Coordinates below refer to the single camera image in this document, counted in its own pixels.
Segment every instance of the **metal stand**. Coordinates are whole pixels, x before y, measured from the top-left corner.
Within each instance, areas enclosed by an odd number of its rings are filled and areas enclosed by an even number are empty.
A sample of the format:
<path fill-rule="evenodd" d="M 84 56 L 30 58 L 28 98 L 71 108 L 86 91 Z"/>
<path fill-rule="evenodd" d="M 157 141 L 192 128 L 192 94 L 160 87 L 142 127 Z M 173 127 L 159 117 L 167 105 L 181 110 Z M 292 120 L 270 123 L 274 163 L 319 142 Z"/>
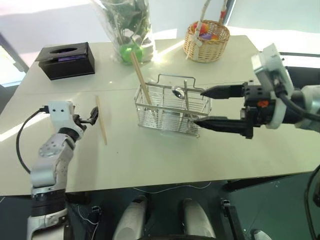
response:
<path fill-rule="evenodd" d="M 272 182 L 278 179 L 286 178 L 291 175 L 281 175 L 281 176 L 270 176 L 270 177 L 258 177 L 258 178 L 249 178 L 249 179 L 240 179 L 235 181 L 228 181 L 225 185 L 222 186 L 222 189 L 227 192 L 233 192 L 240 189 L 245 189 L 253 187 L 259 184 L 264 184 Z"/>
<path fill-rule="evenodd" d="M 237 209 L 235 206 L 230 204 L 230 201 L 227 199 L 221 199 L 221 208 L 223 214 L 228 218 L 230 228 L 232 231 L 234 240 L 245 240 L 245 236 L 242 232 L 242 227 L 239 221 Z"/>

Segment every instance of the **metal spoon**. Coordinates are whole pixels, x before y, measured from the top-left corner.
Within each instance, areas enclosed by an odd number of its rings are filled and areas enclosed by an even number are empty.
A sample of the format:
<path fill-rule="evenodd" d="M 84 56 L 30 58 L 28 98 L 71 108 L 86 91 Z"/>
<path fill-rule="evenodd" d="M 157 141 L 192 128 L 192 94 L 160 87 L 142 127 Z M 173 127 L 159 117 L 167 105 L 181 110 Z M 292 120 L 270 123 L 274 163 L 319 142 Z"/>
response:
<path fill-rule="evenodd" d="M 189 110 L 189 101 L 188 101 L 188 86 L 187 86 L 187 80 L 184 80 L 184 89 L 182 89 L 179 86 L 173 86 L 171 88 L 173 94 L 181 99 L 181 100 L 185 100 L 185 106 L 186 109 Z"/>
<path fill-rule="evenodd" d="M 182 100 L 185 99 L 185 92 L 182 90 L 181 87 L 179 87 L 179 86 L 173 86 L 173 87 L 171 88 L 171 90 L 172 90 L 173 94 L 174 94 L 177 98 L 182 99 Z"/>

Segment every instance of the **white table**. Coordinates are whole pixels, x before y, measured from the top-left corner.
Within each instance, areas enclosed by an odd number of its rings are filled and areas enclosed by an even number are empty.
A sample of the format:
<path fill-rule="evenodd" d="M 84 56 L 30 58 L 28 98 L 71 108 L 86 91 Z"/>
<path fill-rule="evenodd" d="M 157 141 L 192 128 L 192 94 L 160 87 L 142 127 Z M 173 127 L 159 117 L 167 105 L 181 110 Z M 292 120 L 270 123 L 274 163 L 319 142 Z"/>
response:
<path fill-rule="evenodd" d="M 157 49 L 162 52 L 180 41 L 156 41 Z M 111 60 L 110 43 L 90 47 L 96 60 L 94 75 L 50 81 L 34 63 L 2 112 L 0 196 L 30 194 L 30 176 L 16 155 L 14 127 L 50 100 L 71 100 L 75 111 L 86 117 L 96 105 L 95 95 L 100 98 L 108 143 L 104 145 L 99 123 L 88 126 L 69 165 L 68 192 L 287 175 L 318 165 L 320 135 L 291 125 L 256 128 L 253 140 L 206 129 L 196 138 L 138 127 L 134 105 L 138 80 L 133 67 Z M 162 61 L 145 64 L 142 72 L 149 78 L 158 73 L 194 76 L 203 87 L 242 83 L 255 79 L 250 62 L 255 53 L 247 37 L 236 36 L 217 62 L 185 60 L 179 46 L 163 55 Z M 240 98 L 215 100 L 211 114 L 238 119 L 242 104 Z M 21 155 L 27 166 L 37 161 L 39 147 L 53 133 L 48 117 L 22 132 Z"/>

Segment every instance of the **white wall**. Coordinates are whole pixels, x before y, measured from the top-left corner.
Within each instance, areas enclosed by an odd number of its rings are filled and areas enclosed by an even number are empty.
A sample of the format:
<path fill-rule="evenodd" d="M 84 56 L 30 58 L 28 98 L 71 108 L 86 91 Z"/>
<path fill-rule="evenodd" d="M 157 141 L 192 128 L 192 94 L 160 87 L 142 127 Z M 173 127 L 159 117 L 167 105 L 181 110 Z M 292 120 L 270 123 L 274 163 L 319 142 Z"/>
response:
<path fill-rule="evenodd" d="M 320 0 L 236 0 L 228 28 L 260 51 L 320 54 Z"/>
<path fill-rule="evenodd" d="M 184 37 L 204 2 L 149 0 L 155 36 Z M 206 17 L 217 20 L 222 3 L 213 0 Z M 0 32 L 29 66 L 45 45 L 109 41 L 90 0 L 1 0 Z"/>
<path fill-rule="evenodd" d="M 228 25 L 320 33 L 320 0 L 236 0 Z"/>

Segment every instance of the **cable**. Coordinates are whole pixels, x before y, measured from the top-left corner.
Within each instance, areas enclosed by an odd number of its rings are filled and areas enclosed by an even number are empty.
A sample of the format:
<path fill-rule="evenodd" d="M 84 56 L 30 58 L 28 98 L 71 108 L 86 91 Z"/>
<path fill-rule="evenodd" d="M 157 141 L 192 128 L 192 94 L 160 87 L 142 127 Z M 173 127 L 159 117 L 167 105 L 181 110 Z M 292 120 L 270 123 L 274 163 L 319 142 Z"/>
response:
<path fill-rule="evenodd" d="M 79 222 L 82 224 L 82 226 L 84 228 L 87 227 L 87 222 L 82 221 L 82 218 L 80 217 L 78 211 L 72 206 L 71 203 L 69 203 L 68 201 L 65 201 L 66 204 L 70 207 L 71 211 L 73 212 L 73 214 L 77 217 L 77 219 L 79 220 Z"/>
<path fill-rule="evenodd" d="M 291 101 L 291 99 L 289 99 L 285 93 L 279 94 L 278 98 L 280 98 L 288 108 L 290 108 L 292 111 L 294 111 L 296 114 L 298 114 L 302 118 L 320 122 L 320 115 L 307 112 L 305 109 L 299 107 L 293 101 Z"/>
<path fill-rule="evenodd" d="M 161 191 L 145 191 L 145 190 L 142 190 L 142 189 L 136 188 L 136 187 L 133 187 L 133 189 L 137 190 L 137 191 L 140 191 L 140 192 L 143 192 L 143 193 L 146 193 L 146 194 L 159 194 L 159 193 L 162 193 L 162 192 L 166 192 L 166 191 L 173 190 L 173 189 L 178 189 L 178 188 L 183 188 L 183 187 L 190 187 L 190 188 L 194 188 L 194 189 L 205 189 L 205 188 L 209 187 L 210 184 L 211 184 L 211 181 L 207 185 L 201 186 L 201 187 L 193 186 L 193 185 L 181 185 L 181 186 L 170 187 L 170 188 L 167 188 L 167 189 L 164 189 L 164 190 L 161 190 Z"/>
<path fill-rule="evenodd" d="M 18 134 L 16 135 L 16 141 L 15 141 L 15 149 L 16 149 L 16 154 L 18 156 L 19 162 L 22 165 L 22 167 L 24 168 L 24 170 L 30 174 L 30 169 L 27 167 L 27 165 L 25 164 L 24 160 L 21 157 L 20 154 L 20 146 L 19 146 L 19 141 L 20 141 L 20 135 L 22 133 L 22 130 L 24 129 L 24 126 L 27 124 L 27 122 L 29 122 L 34 116 L 36 116 L 37 114 L 43 112 L 41 109 L 39 109 L 38 111 L 36 111 L 34 114 L 32 114 L 30 117 L 28 117 L 25 122 L 22 124 L 20 130 L 18 131 Z"/>
<path fill-rule="evenodd" d="M 91 240 L 94 240 L 95 233 L 96 233 L 96 231 L 97 231 L 98 226 L 99 226 L 99 222 L 97 223 L 97 225 L 96 225 L 95 228 L 94 228 L 94 231 L 93 231 L 93 233 L 92 233 Z"/>
<path fill-rule="evenodd" d="M 90 223 L 90 224 L 92 224 L 92 225 L 98 225 L 98 224 L 99 224 L 99 222 L 92 222 L 92 221 L 90 221 L 88 218 L 83 217 L 82 214 L 81 214 L 81 212 L 80 212 L 80 207 L 79 207 L 79 205 L 78 205 L 78 213 L 79 213 L 80 218 L 82 218 L 82 220 L 85 220 L 85 221 L 87 221 L 88 223 Z"/>
<path fill-rule="evenodd" d="M 306 220 L 307 220 L 307 222 L 308 222 L 308 227 L 309 227 L 309 231 L 310 231 L 312 240 L 317 240 L 317 235 L 316 235 L 315 227 L 314 227 L 314 224 L 313 224 L 313 222 L 312 222 L 311 213 L 310 213 L 309 192 L 310 192 L 311 184 L 312 184 L 315 176 L 316 176 L 317 173 L 319 172 L 319 170 L 320 170 L 320 165 L 317 166 L 317 168 L 312 172 L 312 174 L 311 174 L 311 176 L 310 176 L 310 178 L 309 178 L 309 180 L 308 180 L 308 183 L 307 183 L 305 192 L 304 192 L 305 215 L 306 215 Z"/>

